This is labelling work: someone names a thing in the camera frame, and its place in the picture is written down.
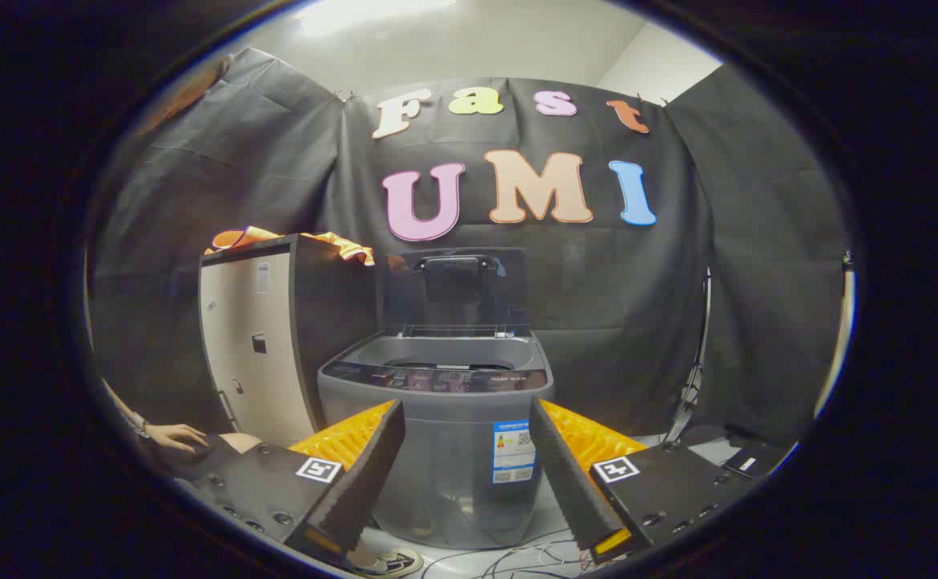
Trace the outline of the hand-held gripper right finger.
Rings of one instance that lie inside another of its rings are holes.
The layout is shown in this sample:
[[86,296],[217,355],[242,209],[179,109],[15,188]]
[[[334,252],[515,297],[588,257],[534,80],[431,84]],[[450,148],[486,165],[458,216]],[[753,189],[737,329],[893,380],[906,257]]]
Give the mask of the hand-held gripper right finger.
[[677,443],[647,446],[535,398],[530,436],[572,537],[597,564],[675,544],[755,487]]

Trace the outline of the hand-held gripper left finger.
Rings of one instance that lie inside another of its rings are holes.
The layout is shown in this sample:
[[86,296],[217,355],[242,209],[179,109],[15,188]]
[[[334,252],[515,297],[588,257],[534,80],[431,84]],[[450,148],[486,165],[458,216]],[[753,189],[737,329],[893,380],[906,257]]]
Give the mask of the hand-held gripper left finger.
[[190,498],[260,541],[339,565],[358,545],[405,439],[403,404],[386,400],[290,447],[221,435],[179,452]]

